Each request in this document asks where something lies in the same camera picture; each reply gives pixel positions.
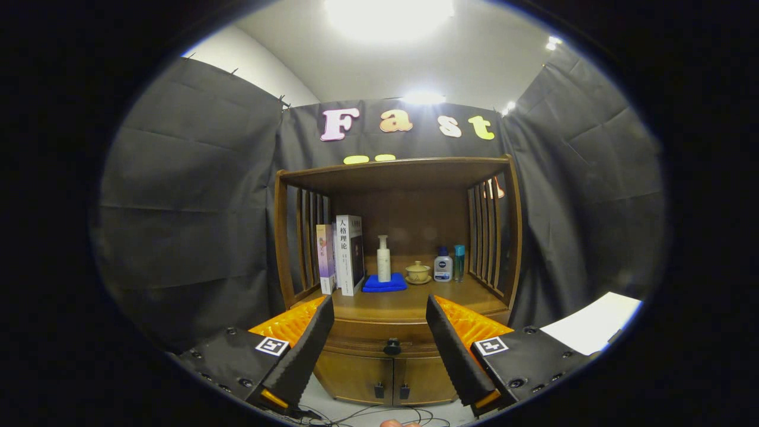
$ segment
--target wooden cabinet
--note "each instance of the wooden cabinet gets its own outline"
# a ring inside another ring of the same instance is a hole
[[[456,398],[456,390],[439,357],[396,359],[393,379],[392,400],[395,405],[443,403]],[[402,395],[402,387],[408,388],[407,397]]]
[[[507,198],[505,211],[501,195]],[[313,231],[336,214],[362,217],[367,274],[376,274],[379,234],[389,235],[394,272],[404,273],[414,261],[431,265],[440,245],[452,253],[453,245],[464,244],[467,274],[463,283],[332,294],[335,323],[314,370],[320,383],[334,398],[355,402],[420,405],[455,399],[425,319],[427,298],[442,296],[508,323],[521,260],[521,204],[512,159],[450,157],[279,171],[274,238],[287,308],[320,296]],[[296,242],[297,250],[291,252],[288,242]],[[390,338],[402,349],[392,357],[383,352]],[[375,395],[378,383],[382,397]]]
[[[313,373],[327,393],[342,400],[392,404],[392,359],[349,356],[324,351]],[[383,395],[376,395],[381,384]]]
[[[324,351],[314,374],[327,393],[340,400],[415,406],[456,398],[439,357],[392,359]]]

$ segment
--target saucer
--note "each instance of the saucer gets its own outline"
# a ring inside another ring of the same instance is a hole
[[[407,282],[409,282],[412,285],[424,285],[425,283],[429,283],[430,280],[432,280],[432,276],[427,276],[427,279],[424,282],[414,282],[413,280],[409,279],[408,276],[404,277]]]

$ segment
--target blue towel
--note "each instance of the blue towel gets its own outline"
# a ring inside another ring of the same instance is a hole
[[[389,282],[380,282],[376,274],[372,274],[364,283],[364,292],[393,292],[396,290],[407,289],[406,280],[403,274],[393,273],[390,275]]]
[[[381,288],[364,288],[364,292],[395,292],[406,288],[407,286],[384,286]]]

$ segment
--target ceiling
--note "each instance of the ceiling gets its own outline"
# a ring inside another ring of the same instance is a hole
[[[280,0],[235,25],[321,102],[431,90],[449,103],[501,111],[540,71],[549,33],[490,2],[454,0],[453,8],[432,33],[406,43],[351,39],[329,21],[323,0]]]

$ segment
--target finger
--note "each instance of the finger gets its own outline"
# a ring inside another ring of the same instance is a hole
[[[383,421],[379,427],[403,427],[403,425],[397,419],[388,419],[387,421]]]

